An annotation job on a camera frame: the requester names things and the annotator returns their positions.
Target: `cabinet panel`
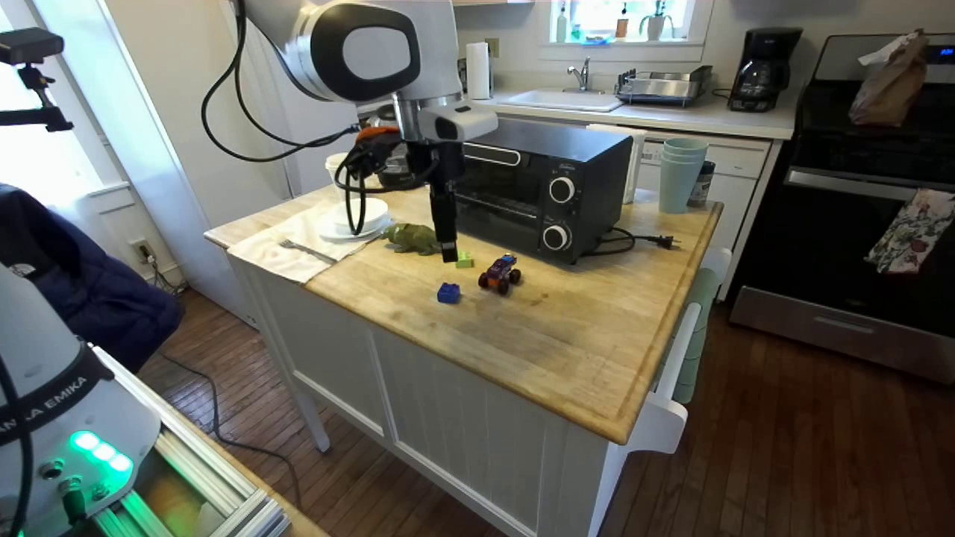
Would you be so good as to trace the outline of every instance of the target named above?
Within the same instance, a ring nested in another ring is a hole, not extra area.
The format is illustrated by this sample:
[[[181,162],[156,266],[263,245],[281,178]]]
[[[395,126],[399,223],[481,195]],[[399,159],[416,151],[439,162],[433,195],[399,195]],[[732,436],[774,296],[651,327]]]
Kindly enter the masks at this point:
[[[659,195],[659,166],[638,166],[636,189],[647,190],[653,201]],[[733,247],[747,205],[751,201],[754,181],[739,177],[712,177],[709,202],[721,202],[721,214],[712,233],[712,247]]]
[[[554,418],[399,338],[378,330],[375,342],[395,442],[535,529]]]
[[[357,426],[386,436],[381,393],[374,383],[374,342],[366,327],[347,311],[310,299],[301,286],[269,277],[266,300],[281,320],[277,330],[293,359],[293,374],[308,390],[333,396]]]
[[[766,162],[766,144],[747,144],[747,141],[718,141],[718,138],[693,138],[708,144],[708,162],[717,163],[718,177],[747,177],[759,178]],[[641,147],[641,162],[659,166],[663,159],[663,138],[651,133]]]

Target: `drawer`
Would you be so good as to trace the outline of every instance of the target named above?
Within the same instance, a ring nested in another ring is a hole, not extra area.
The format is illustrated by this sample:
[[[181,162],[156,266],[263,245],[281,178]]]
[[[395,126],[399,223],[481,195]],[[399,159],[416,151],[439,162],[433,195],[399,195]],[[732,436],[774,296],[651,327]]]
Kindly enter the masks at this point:
[[[769,151],[769,144],[693,138],[708,144],[708,162],[717,163],[718,177],[759,178]],[[647,138],[641,147],[641,163],[659,166],[663,138]]]

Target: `red object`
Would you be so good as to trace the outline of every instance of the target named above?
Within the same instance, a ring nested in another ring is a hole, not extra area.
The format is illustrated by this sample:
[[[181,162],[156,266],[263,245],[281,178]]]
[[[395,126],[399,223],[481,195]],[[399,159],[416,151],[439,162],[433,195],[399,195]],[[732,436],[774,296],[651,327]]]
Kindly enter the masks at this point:
[[[496,289],[498,296],[508,296],[511,286],[523,284],[523,274],[516,269],[516,257],[498,257],[487,272],[481,272],[478,286]]]

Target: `dish towel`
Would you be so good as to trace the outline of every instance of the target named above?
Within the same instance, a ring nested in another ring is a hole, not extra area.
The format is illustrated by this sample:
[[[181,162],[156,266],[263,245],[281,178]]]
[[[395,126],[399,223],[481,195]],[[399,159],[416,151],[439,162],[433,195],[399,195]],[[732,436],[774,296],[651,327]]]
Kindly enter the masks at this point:
[[[327,242],[320,235],[330,205],[299,211],[269,230],[260,230],[229,247],[232,257],[277,277],[308,284],[320,272],[360,251],[366,239]]]
[[[955,217],[955,195],[948,190],[915,190],[902,205],[889,230],[869,251],[878,274],[920,274],[935,242],[947,233]]]

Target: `kitchen cabinet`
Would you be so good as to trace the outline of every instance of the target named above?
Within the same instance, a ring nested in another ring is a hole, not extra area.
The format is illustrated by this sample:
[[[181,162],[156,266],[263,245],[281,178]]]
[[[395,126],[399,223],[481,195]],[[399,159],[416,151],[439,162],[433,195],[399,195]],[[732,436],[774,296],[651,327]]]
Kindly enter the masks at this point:
[[[647,133],[638,151],[636,189],[644,195],[659,190],[659,154],[669,138],[693,138],[708,144],[708,162],[717,163],[709,181],[709,202],[721,202],[721,217],[712,235],[712,247],[739,251],[736,235],[748,202],[754,196],[769,144],[760,141],[732,141],[732,138],[698,138],[698,133]]]

